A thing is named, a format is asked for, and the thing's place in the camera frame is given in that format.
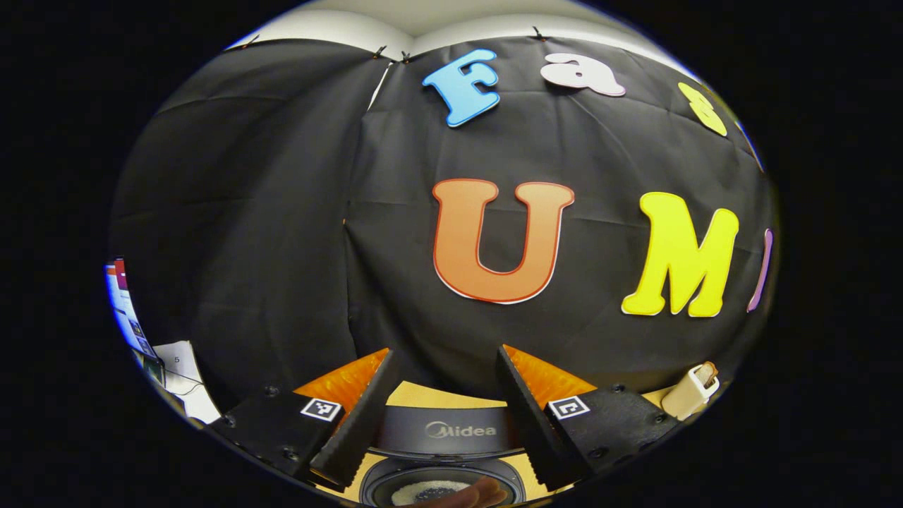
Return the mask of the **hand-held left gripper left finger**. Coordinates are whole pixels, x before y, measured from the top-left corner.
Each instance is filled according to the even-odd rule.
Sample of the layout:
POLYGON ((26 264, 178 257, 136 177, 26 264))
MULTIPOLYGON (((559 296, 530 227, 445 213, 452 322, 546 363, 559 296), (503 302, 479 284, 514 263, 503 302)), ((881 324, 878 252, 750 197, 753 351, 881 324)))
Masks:
POLYGON ((295 390, 265 387, 209 432, 284 475, 348 488, 397 386, 393 351, 351 361, 295 390))

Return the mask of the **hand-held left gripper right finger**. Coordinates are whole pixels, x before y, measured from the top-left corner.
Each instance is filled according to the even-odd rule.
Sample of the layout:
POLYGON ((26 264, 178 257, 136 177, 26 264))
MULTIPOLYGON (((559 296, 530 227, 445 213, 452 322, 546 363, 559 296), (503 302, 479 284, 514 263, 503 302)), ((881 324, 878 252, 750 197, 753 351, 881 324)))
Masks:
POLYGON ((605 476, 681 427, 623 384, 597 388, 509 345, 495 369, 516 436, 549 491, 605 476))

